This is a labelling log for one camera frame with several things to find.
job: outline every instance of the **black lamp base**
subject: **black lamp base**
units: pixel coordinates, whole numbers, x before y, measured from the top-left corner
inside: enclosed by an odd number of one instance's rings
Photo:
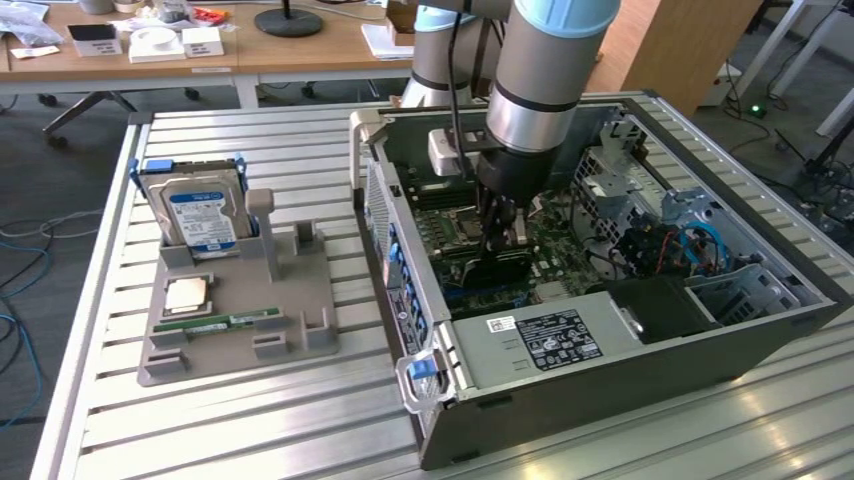
[[[255,27],[277,37],[307,37],[323,29],[323,19],[306,10],[291,10],[291,18],[285,18],[279,8],[255,16]]]

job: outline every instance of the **red cable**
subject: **red cable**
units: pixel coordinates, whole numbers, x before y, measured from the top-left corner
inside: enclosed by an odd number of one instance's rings
[[[665,252],[668,251],[668,241],[670,240],[672,235],[673,232],[668,232],[668,235],[665,235],[665,241],[662,242],[662,253],[658,254],[658,266],[656,267],[656,273],[660,273],[662,271],[662,262],[665,261]]]

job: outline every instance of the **small white label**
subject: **small white label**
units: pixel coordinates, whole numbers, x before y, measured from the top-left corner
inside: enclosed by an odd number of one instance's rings
[[[214,323],[203,327],[186,328],[185,333],[205,333],[205,332],[215,332],[215,331],[227,330],[227,329],[229,329],[229,325],[226,325],[225,323]]]
[[[197,67],[193,73],[231,73],[231,67]]]
[[[59,53],[59,48],[54,46],[41,48],[13,48],[10,52],[13,52],[15,58],[34,58],[53,53]]]
[[[517,329],[517,319],[513,317],[492,318],[486,321],[488,327],[490,327],[490,333],[505,332],[508,330]]]

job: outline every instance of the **blue latch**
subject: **blue latch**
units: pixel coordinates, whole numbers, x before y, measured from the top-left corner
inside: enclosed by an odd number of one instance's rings
[[[392,244],[392,248],[389,249],[389,261],[394,262],[398,260],[398,254],[401,253],[401,244],[398,242]]]
[[[175,162],[173,160],[149,160],[143,173],[170,173]]]
[[[433,358],[420,360],[410,365],[410,377],[413,377],[413,380],[433,377],[437,373],[440,373],[440,369]]]

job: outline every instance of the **table leg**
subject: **table leg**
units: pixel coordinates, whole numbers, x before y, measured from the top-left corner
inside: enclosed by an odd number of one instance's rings
[[[258,108],[258,93],[255,93],[255,87],[259,85],[258,75],[237,75],[234,84],[238,89],[241,108],[245,110]]]
[[[780,21],[780,25],[777,25],[777,28],[775,29],[768,42],[765,42],[765,45],[763,46],[763,50],[760,50],[760,53],[757,54],[757,58],[754,58],[753,62],[750,62],[750,66],[748,67],[748,70],[745,71],[745,74],[742,75],[742,78],[736,85],[736,92],[738,93],[740,97],[745,95],[748,87],[750,87],[750,84],[757,78],[763,67],[765,67],[769,58],[772,58],[775,50],[777,50],[777,47],[780,47],[780,44],[784,41],[787,33],[789,32],[789,30],[792,30],[796,20],[799,20],[804,9],[811,3],[811,0],[796,0],[792,7],[789,7],[787,16]]]
[[[819,30],[816,30],[816,33],[813,34],[811,41],[804,47],[804,50],[801,50],[801,53],[799,54],[796,61],[792,63],[792,66],[787,70],[787,73],[784,74],[783,78],[775,85],[775,90],[772,90],[772,95],[777,97],[784,96],[784,94],[787,93],[787,89],[792,85],[792,82],[795,82],[796,77],[801,73],[801,70],[804,70],[804,67],[807,66],[807,62],[811,61],[811,58],[813,58],[813,55],[816,54],[819,47],[823,46],[823,43],[825,42],[825,38],[828,38],[828,34],[833,31],[840,19],[845,16],[847,14],[840,11],[836,11],[831,14],[828,21],[825,21],[825,23],[819,27]]]
[[[816,130],[823,137],[831,137],[840,130],[843,126],[843,122],[849,117],[849,115],[854,114],[854,88],[845,96],[845,100],[840,103],[837,108],[833,110],[828,119]]]

